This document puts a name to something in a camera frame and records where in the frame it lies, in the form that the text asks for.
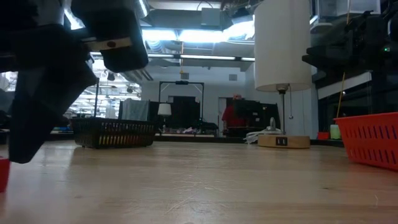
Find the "black basket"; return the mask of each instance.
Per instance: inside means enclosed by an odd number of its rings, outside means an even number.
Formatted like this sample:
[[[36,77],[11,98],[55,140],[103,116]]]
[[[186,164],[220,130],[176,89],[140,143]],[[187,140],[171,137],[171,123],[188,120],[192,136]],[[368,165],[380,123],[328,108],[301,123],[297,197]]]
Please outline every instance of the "black basket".
[[[155,124],[107,118],[72,119],[75,142],[95,149],[150,146],[155,138]]]

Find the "lamp base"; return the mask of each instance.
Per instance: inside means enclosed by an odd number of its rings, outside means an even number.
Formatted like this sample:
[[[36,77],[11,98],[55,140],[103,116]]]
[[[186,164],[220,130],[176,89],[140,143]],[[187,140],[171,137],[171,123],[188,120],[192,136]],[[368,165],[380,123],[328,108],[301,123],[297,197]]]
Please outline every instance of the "lamp base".
[[[258,145],[288,149],[309,149],[310,136],[287,136],[282,134],[260,134]]]

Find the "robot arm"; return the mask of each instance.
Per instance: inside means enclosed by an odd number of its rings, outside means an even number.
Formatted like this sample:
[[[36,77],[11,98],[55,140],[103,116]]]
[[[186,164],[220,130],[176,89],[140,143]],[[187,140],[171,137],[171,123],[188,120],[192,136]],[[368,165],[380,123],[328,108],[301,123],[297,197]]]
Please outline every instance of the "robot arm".
[[[0,25],[0,72],[18,71],[11,111],[9,159],[29,162],[55,123],[83,90],[96,83],[90,52],[100,51],[113,72],[145,67],[147,52],[139,19],[130,0],[74,0],[72,12],[84,29],[41,25],[40,17],[58,12],[63,2],[5,0]]]
[[[397,12],[398,2],[395,2],[381,15],[366,11],[352,18],[338,40],[308,48],[302,60],[326,73],[395,69]]]

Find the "red shirt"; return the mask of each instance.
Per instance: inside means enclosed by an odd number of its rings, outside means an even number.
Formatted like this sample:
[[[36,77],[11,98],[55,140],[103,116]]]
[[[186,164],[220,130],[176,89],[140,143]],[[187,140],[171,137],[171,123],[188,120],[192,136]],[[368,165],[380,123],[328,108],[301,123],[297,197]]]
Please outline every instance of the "red shirt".
[[[246,120],[235,116],[233,105],[229,105],[225,109],[222,120],[227,123],[228,127],[246,127]]]

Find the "lamp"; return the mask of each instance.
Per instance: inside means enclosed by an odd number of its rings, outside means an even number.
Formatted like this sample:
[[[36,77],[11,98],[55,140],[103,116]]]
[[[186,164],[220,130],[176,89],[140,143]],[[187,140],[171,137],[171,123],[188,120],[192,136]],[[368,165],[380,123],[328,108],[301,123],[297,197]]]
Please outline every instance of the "lamp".
[[[279,92],[282,101],[282,135],[260,135],[259,146],[310,146],[309,136],[285,135],[286,92],[305,90],[312,82],[310,67],[301,60],[310,45],[308,8],[308,1],[278,0],[264,1],[255,11],[256,90]]]
[[[165,133],[166,129],[166,117],[172,115],[172,107],[168,103],[161,103],[159,105],[159,110],[157,111],[157,114],[160,116],[163,116],[163,130],[162,132]]]
[[[133,91],[132,86],[128,86],[127,89],[126,89],[126,91],[127,91],[128,93],[132,93],[132,91]]]
[[[109,81],[114,81],[115,77],[114,77],[114,73],[113,72],[108,72],[108,80]]]

